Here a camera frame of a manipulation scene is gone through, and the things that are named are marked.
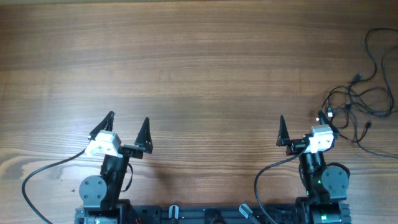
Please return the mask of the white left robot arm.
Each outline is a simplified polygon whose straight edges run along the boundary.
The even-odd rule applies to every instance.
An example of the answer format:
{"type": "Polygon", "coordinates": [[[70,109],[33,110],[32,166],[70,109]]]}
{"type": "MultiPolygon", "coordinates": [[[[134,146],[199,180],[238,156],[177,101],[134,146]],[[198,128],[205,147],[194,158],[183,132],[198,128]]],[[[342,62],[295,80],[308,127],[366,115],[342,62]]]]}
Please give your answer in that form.
{"type": "Polygon", "coordinates": [[[79,194],[83,206],[76,209],[76,224],[89,223],[141,223],[140,215],[128,199],[120,199],[132,184],[129,180],[123,187],[128,170],[132,170],[129,160],[142,159],[143,154],[152,153],[150,119],[145,118],[133,145],[123,144],[113,131],[114,112],[105,118],[89,133],[89,143],[85,154],[89,157],[104,154],[99,175],[91,175],[80,184],[79,194]]]}

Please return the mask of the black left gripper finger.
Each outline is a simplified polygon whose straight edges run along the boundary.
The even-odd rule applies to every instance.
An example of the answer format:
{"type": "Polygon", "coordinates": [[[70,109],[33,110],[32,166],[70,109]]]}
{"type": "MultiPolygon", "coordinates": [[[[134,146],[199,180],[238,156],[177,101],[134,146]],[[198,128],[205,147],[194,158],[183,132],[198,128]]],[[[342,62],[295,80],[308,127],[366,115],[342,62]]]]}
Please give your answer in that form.
{"type": "Polygon", "coordinates": [[[98,133],[102,130],[112,131],[114,121],[114,112],[110,111],[105,118],[89,133],[88,139],[95,139],[98,133]]]}
{"type": "Polygon", "coordinates": [[[144,153],[151,154],[153,151],[153,143],[150,134],[150,119],[146,117],[137,135],[134,143],[144,153]]]}

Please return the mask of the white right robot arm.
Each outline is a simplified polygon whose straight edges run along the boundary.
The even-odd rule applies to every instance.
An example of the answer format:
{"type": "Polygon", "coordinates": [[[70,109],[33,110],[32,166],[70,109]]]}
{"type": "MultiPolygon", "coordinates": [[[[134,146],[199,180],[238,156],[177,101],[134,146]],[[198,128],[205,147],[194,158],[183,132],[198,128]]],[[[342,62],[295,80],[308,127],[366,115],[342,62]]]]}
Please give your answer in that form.
{"type": "Polygon", "coordinates": [[[283,116],[280,117],[276,145],[286,147],[288,156],[299,158],[299,174],[305,197],[295,201],[298,223],[351,223],[347,199],[350,171],[337,162],[326,163],[324,153],[335,146],[340,132],[322,111],[318,126],[312,126],[300,139],[291,139],[283,116]]]}

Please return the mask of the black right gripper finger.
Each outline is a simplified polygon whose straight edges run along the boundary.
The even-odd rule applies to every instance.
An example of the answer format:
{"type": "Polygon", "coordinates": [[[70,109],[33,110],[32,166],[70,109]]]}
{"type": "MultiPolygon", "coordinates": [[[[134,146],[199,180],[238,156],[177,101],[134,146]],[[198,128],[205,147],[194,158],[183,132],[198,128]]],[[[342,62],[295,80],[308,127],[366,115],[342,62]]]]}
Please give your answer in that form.
{"type": "Polygon", "coordinates": [[[329,127],[331,128],[331,130],[333,132],[333,138],[338,139],[339,130],[330,122],[330,120],[326,117],[326,115],[324,114],[324,112],[322,110],[318,111],[318,119],[319,119],[319,123],[321,125],[329,125],[329,127]]]}
{"type": "Polygon", "coordinates": [[[287,130],[287,125],[285,123],[284,116],[280,116],[280,123],[279,123],[279,133],[276,140],[276,146],[288,146],[290,144],[290,136],[287,130]]]}

